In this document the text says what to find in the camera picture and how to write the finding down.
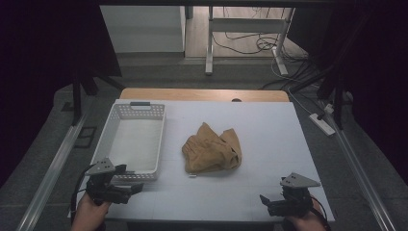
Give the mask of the dark curtain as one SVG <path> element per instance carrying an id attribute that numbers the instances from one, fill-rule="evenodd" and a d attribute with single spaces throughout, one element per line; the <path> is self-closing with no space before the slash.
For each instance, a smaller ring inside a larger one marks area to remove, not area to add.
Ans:
<path id="1" fill-rule="evenodd" d="M 288 38 L 325 69 L 370 12 L 340 72 L 355 120 L 408 185 L 408 0 L 351 1 L 349 9 L 296 9 Z"/>
<path id="2" fill-rule="evenodd" d="M 99 0 L 0 0 L 0 187 L 79 77 L 119 76 Z"/>

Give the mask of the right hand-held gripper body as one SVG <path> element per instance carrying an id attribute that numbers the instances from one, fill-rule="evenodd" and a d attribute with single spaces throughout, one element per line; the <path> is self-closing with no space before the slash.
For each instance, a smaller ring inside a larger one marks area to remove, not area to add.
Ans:
<path id="1" fill-rule="evenodd" d="M 268 213 L 274 217 L 304 217 L 314 208 L 310 188 L 319 187 L 320 182 L 292 172 L 282 187 L 283 200 L 271 201 Z"/>

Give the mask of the white perforated plastic basket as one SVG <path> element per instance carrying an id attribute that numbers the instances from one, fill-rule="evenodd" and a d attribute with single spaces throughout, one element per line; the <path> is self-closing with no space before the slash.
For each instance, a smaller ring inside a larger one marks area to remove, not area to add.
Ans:
<path id="1" fill-rule="evenodd" d="M 116 182 L 155 181 L 158 178 L 166 106 L 116 100 L 95 148 L 93 164 L 108 158 L 126 165 Z"/>

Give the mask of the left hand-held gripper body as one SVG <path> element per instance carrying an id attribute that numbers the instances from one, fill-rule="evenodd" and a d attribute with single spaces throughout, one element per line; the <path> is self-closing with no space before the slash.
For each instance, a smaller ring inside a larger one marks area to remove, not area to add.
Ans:
<path id="1" fill-rule="evenodd" d="M 127 204 L 131 195 L 130 188 L 121 188 L 111 183 L 115 177 L 115 165 L 109 158 L 93 164 L 87 171 L 89 180 L 86 192 L 96 205 L 103 202 Z"/>

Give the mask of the aluminium rail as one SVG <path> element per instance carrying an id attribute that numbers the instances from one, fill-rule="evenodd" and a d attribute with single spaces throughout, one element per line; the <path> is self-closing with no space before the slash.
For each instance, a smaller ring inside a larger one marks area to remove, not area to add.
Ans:
<path id="1" fill-rule="evenodd" d="M 34 230 L 88 115 L 88 113 L 83 113 L 77 119 L 76 124 L 71 125 L 67 130 L 53 161 L 42 178 L 33 199 L 31 200 L 15 231 Z"/>
<path id="2" fill-rule="evenodd" d="M 341 150 L 348 162 L 348 165 L 356 178 L 356 181 L 368 202 L 370 209 L 382 231 L 397 231 L 396 226 L 380 198 L 377 190 L 368 178 L 363 166 L 361 165 L 356 153 L 346 137 L 343 130 L 337 127 L 334 121 L 334 113 L 332 115 L 325 113 L 326 120 L 336 132 L 336 138 Z"/>

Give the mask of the person's left hand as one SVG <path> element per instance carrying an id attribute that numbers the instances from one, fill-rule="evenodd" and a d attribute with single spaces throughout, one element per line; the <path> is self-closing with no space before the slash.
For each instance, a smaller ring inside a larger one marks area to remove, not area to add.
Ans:
<path id="1" fill-rule="evenodd" d="M 109 212 L 111 202 L 95 205 L 85 192 L 79 201 L 70 231 L 96 231 Z"/>

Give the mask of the white metal desk frame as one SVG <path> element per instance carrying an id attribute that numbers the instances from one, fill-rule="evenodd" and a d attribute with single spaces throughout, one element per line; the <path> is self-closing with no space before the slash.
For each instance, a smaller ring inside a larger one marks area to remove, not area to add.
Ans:
<path id="1" fill-rule="evenodd" d="M 247 33 L 275 34 L 277 41 L 272 46 L 272 55 L 283 76 L 288 70 L 283 62 L 282 50 L 293 18 L 294 8 L 285 8 L 281 18 L 244 18 L 244 17 L 214 17 L 214 8 L 208 10 L 208 42 L 206 50 L 205 73 L 213 74 L 213 42 L 214 33 Z"/>

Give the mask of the white cabinet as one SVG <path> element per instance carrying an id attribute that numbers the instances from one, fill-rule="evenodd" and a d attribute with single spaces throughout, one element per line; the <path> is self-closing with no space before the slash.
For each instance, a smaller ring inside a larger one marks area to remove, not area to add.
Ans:
<path id="1" fill-rule="evenodd" d="M 116 53 L 185 51 L 184 7 L 101 6 Z"/>

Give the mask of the tan cloth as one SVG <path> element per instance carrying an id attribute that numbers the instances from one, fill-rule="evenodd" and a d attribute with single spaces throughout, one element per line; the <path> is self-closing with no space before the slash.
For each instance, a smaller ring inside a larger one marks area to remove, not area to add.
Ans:
<path id="1" fill-rule="evenodd" d="M 231 170 L 242 163 L 240 140 L 234 129 L 220 136 L 205 122 L 182 146 L 185 171 L 191 174 Z"/>

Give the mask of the white power strip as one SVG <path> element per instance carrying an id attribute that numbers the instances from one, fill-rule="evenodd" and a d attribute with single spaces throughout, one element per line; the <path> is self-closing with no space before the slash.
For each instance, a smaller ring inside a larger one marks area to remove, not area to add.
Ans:
<path id="1" fill-rule="evenodd" d="M 328 137 L 335 134 L 335 130 L 317 114 L 309 115 L 310 120 Z"/>

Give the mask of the person's right hand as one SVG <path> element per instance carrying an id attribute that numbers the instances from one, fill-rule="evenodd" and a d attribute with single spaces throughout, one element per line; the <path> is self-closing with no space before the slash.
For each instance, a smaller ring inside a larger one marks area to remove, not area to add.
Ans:
<path id="1" fill-rule="evenodd" d="M 313 212 L 309 212 L 302 218 L 287 217 L 287 220 L 296 231 L 326 231 L 319 217 Z"/>

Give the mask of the wooden table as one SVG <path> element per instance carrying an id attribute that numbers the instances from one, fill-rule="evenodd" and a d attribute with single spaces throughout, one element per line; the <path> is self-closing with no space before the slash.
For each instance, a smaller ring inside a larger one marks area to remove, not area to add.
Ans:
<path id="1" fill-rule="evenodd" d="M 178 101 L 227 101 L 227 102 L 289 102 L 282 90 L 199 90 L 127 88 L 120 99 L 152 99 Z"/>

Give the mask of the white table sheet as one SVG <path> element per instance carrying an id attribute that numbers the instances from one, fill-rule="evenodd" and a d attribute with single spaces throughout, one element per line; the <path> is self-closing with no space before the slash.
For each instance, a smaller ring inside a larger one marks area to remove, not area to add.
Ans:
<path id="1" fill-rule="evenodd" d="M 110 220 L 262 222 L 271 219 L 260 194 L 281 199 L 281 177 L 319 174 L 290 102 L 166 101 L 158 178 L 127 204 L 114 204 Z M 218 134 L 234 129 L 242 163 L 233 170 L 185 171 L 182 146 L 207 123 Z"/>

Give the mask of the black metal stand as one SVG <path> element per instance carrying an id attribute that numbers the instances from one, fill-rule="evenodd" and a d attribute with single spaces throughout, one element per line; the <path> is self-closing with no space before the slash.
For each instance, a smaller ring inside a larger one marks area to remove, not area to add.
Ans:
<path id="1" fill-rule="evenodd" d="M 334 121 L 338 128 L 344 129 L 342 124 L 343 114 L 343 93 L 344 93 L 344 76 L 340 72 L 340 64 L 334 63 L 322 70 L 319 74 L 305 82 L 288 88 L 287 93 L 296 93 L 299 90 L 303 90 L 306 87 L 311 86 L 318 80 L 323 80 L 323 83 L 317 91 L 318 99 L 327 99 L 332 92 L 334 92 Z"/>
<path id="2" fill-rule="evenodd" d="M 94 81 L 94 77 L 99 78 L 118 90 L 125 89 L 122 84 L 114 80 L 110 75 L 103 73 L 101 70 L 97 70 L 90 66 L 76 67 L 72 71 L 73 126 L 79 123 L 83 115 L 81 89 L 84 89 L 86 95 L 90 96 L 96 95 L 99 91 L 99 88 Z"/>

